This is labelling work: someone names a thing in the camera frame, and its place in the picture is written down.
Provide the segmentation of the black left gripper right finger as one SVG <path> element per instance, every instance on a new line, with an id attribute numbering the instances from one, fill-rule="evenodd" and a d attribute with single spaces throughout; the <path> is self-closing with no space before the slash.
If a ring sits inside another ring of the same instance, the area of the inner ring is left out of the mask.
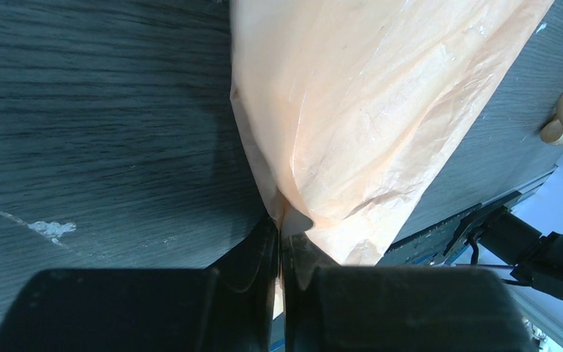
<path id="1" fill-rule="evenodd" d="M 343 266 L 281 241 L 288 351 L 534 351 L 501 280 L 478 268 Z"/>

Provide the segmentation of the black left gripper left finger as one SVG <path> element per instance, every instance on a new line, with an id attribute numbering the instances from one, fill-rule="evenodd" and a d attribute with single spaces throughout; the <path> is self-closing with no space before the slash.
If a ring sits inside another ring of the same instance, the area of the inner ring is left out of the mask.
<path id="1" fill-rule="evenodd" d="M 0 351 L 268 351 L 278 231 L 264 217 L 206 268 L 36 273 L 0 324 Z"/>

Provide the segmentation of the peach wrapping paper sheet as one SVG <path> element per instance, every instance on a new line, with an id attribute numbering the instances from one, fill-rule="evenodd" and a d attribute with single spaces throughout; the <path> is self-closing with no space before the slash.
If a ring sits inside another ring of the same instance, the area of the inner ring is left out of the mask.
<path id="1" fill-rule="evenodd" d="M 232 1 L 230 100 L 265 207 L 376 264 L 550 1 Z"/>

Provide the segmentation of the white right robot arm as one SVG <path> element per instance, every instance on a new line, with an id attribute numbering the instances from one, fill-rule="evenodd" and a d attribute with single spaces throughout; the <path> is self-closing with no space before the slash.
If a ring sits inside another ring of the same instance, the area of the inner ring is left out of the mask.
<path id="1" fill-rule="evenodd" d="M 516 285 L 531 287 L 563 301 L 563 234 L 542 235 L 500 208 L 485 220 L 480 244 L 512 267 Z"/>

